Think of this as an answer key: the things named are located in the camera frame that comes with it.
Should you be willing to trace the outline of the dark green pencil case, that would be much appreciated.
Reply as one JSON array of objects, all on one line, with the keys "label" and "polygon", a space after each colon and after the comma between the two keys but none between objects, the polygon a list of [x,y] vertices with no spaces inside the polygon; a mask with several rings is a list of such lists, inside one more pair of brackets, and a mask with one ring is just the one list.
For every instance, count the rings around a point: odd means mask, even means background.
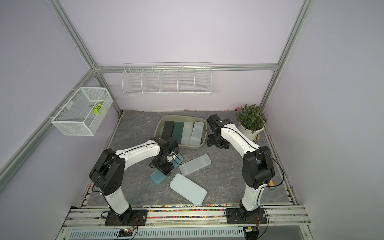
[{"label": "dark green pencil case", "polygon": [[184,130],[184,122],[175,122],[172,138],[180,145]]}]

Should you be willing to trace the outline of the black pencil case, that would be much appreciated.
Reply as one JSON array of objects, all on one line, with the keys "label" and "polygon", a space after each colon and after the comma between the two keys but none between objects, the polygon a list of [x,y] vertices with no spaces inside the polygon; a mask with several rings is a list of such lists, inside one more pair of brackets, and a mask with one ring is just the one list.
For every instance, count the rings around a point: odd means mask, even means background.
[{"label": "black pencil case", "polygon": [[168,138],[170,138],[172,136],[174,126],[175,126],[174,121],[165,121],[164,128],[163,128],[163,131],[161,134],[161,138],[163,140],[167,140]]}]

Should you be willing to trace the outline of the teal blue pencil case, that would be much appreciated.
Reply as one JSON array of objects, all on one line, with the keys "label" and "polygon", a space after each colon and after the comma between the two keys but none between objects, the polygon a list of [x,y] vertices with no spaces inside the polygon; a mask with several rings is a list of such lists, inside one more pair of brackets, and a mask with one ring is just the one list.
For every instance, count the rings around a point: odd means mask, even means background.
[{"label": "teal blue pencil case", "polygon": [[[184,158],[182,155],[177,154],[172,156],[170,163],[173,164],[174,170],[176,170],[180,165],[184,163]],[[160,184],[166,179],[167,175],[164,175],[160,170],[155,170],[150,178],[155,184]]]}]

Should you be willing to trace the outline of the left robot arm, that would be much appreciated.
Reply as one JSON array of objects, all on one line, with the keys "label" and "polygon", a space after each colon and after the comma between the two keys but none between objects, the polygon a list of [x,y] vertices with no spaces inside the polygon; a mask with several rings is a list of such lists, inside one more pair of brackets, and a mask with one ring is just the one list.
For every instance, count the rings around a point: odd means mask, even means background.
[{"label": "left robot arm", "polygon": [[172,159],[178,152],[179,144],[173,138],[151,138],[143,144],[117,151],[106,149],[92,168],[89,177],[101,191],[111,212],[117,217],[128,217],[132,207],[121,188],[125,170],[152,158],[150,167],[167,176],[175,168]]}]

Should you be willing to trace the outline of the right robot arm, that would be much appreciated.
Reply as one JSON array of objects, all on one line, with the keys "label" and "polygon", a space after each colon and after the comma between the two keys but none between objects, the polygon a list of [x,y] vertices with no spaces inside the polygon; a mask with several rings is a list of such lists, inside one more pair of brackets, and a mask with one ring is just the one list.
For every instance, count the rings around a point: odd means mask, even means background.
[{"label": "right robot arm", "polygon": [[209,130],[207,146],[228,149],[230,146],[243,157],[242,176],[246,183],[239,211],[243,217],[255,215],[261,210],[259,198],[275,176],[274,160],[268,147],[260,147],[241,133],[230,119],[218,115],[208,117]]}]

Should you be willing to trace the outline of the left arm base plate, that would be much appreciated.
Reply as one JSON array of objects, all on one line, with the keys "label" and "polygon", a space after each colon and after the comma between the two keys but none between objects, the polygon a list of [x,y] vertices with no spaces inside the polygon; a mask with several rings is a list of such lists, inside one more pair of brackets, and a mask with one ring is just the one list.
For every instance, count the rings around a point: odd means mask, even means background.
[{"label": "left arm base plate", "polygon": [[121,216],[109,212],[105,221],[106,227],[144,226],[147,221],[148,211],[144,209],[128,210]]}]

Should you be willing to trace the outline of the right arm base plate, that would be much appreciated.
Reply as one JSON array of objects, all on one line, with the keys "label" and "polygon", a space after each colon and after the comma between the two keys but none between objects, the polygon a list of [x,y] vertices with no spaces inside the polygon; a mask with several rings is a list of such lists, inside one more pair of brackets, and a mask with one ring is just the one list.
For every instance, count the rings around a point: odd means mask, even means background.
[{"label": "right arm base plate", "polygon": [[240,224],[267,224],[267,214],[263,208],[257,208],[253,211],[246,211],[244,208],[227,208],[224,210],[224,216],[226,217],[228,225],[240,225]]}]

